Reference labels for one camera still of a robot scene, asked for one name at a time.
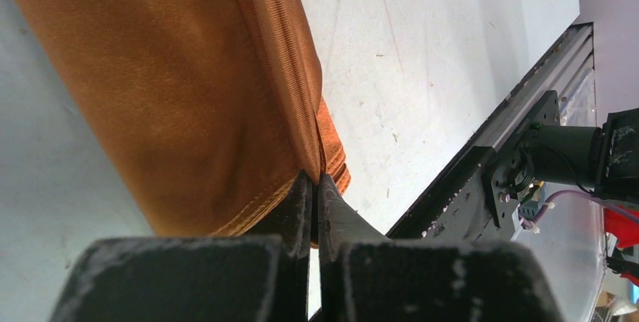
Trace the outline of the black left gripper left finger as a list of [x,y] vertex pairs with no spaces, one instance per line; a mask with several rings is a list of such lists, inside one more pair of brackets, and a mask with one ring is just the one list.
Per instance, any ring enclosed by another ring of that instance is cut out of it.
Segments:
[[69,273],[52,321],[305,321],[313,185],[236,237],[110,238]]

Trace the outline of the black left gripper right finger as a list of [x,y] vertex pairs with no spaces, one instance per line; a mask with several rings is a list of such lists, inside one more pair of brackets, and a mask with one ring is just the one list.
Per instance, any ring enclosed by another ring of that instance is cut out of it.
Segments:
[[560,321],[529,249],[507,241],[391,240],[317,187],[321,321]]

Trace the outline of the orange cloth napkin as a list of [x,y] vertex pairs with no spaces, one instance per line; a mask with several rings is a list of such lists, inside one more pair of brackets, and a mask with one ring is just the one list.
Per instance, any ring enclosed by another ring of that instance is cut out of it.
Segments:
[[154,231],[241,235],[351,176],[301,0],[14,0]]

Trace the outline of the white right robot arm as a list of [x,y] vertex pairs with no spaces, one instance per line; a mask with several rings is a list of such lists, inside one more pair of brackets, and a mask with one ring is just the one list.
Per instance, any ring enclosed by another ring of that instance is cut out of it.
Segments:
[[535,125],[521,146],[535,178],[638,209],[637,109],[610,113],[602,127]]

